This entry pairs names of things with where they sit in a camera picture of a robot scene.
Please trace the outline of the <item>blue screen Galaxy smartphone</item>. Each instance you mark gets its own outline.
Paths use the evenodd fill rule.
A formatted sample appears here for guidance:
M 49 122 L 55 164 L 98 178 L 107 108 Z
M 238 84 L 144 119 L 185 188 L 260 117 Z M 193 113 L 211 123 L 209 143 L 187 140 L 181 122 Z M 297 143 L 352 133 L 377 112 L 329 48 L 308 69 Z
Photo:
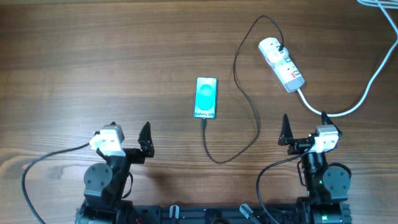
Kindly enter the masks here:
M 215 119 L 218 80 L 211 77 L 198 77 L 195 89 L 193 116 Z

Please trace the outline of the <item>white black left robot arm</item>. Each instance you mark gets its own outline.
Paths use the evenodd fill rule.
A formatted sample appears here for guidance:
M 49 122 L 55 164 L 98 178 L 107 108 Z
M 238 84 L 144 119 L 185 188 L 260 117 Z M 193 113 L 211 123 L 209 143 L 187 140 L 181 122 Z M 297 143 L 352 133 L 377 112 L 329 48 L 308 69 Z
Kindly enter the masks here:
M 95 132 L 89 145 L 102 157 L 104 163 L 90 166 L 84 175 L 85 190 L 81 207 L 76 210 L 75 223 L 142 223 L 141 215 L 124 194 L 128 178 L 132 178 L 130 167 L 143 164 L 147 157 L 154 156 L 150 123 L 139 133 L 139 148 L 123 148 L 122 127 L 115 122 Z

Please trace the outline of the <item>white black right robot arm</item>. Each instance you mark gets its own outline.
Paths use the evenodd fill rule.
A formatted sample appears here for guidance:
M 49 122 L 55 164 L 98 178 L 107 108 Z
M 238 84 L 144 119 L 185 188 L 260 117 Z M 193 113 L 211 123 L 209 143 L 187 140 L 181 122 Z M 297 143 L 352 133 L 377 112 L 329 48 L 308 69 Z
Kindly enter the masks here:
M 348 224 L 353 221 L 345 201 L 351 184 L 351 170 L 341 163 L 327 163 L 326 153 L 334 150 L 343 133 L 322 112 L 322 124 L 307 138 L 295 138 L 288 116 L 283 115 L 278 144 L 288 146 L 287 154 L 300 157 L 298 172 L 307 196 L 296 200 L 297 223 Z

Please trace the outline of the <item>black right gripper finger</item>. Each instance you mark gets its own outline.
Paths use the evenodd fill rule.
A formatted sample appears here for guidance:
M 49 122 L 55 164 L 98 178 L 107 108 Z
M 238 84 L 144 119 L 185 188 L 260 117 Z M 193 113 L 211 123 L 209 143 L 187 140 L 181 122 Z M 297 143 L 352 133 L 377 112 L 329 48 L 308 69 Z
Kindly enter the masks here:
M 333 125 L 333 122 L 328 117 L 328 115 L 325 111 L 321 112 L 321 121 L 322 121 L 322 125 Z
M 278 145 L 286 146 L 286 145 L 292 145 L 293 143 L 294 143 L 294 137 L 290 127 L 289 118 L 287 114 L 284 114 L 282 118 L 282 129 L 280 132 Z

